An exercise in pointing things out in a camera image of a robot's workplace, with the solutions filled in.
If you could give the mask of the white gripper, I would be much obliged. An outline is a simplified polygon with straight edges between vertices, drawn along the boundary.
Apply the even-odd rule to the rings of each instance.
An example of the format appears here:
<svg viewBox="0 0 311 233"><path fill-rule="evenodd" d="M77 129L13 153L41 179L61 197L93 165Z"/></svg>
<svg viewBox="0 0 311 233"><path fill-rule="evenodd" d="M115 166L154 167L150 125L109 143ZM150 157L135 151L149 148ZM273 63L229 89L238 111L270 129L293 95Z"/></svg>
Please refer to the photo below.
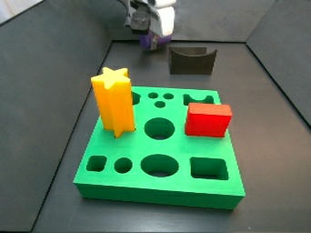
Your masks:
<svg viewBox="0 0 311 233"><path fill-rule="evenodd" d="M151 50L158 48L158 36L173 35L177 0L119 0L127 9L126 26L134 34L151 32Z"/></svg>

